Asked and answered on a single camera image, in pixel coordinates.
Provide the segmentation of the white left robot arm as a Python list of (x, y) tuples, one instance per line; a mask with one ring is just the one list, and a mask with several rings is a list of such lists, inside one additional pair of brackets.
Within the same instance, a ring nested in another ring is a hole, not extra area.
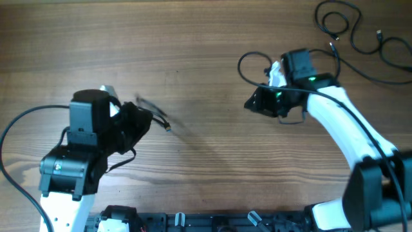
[(103, 90), (75, 92), (69, 105), (65, 145), (41, 161), (41, 206), (54, 231), (83, 231), (108, 158), (134, 152), (149, 131), (153, 114)]

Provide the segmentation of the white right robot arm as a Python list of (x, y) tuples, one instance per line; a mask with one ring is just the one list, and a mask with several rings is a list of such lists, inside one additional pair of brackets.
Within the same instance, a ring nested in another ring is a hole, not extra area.
[(300, 107), (342, 151), (351, 175), (342, 197), (306, 208), (307, 231), (367, 231), (411, 220), (411, 152), (380, 135), (349, 99), (336, 76), (318, 73), (307, 49), (270, 61), (244, 107), (283, 122)]

